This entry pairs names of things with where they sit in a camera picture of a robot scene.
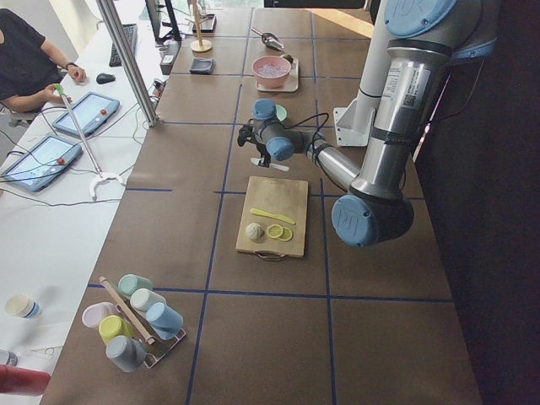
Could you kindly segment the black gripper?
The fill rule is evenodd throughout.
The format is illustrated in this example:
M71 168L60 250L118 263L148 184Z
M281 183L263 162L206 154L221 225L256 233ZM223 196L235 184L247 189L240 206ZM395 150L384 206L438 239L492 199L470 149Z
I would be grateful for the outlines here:
M243 124L238 132L238 146L243 147L246 143L254 144L256 146L256 150L260 154L260 158L256 160L256 165L261 167L269 167L271 163L271 156L268 153L266 146L256 139L253 120L249 120L247 123Z

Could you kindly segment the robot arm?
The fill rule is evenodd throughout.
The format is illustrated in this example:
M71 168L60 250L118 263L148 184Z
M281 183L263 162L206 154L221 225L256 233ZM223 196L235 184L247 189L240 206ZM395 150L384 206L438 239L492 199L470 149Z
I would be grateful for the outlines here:
M286 127L269 99L254 104L237 142L254 144L264 165L303 154L320 167L344 190L333 205L332 225L346 244L396 239L413 223L400 183L444 72L492 53L499 13L497 1L381 2L358 94L337 111L366 148L361 165L317 130Z

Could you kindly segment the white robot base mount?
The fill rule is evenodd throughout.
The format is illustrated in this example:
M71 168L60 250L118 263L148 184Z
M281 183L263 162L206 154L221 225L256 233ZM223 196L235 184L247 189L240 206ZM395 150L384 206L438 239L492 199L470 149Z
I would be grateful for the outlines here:
M373 129L378 100L357 97L347 107L333 109L337 145L364 147Z

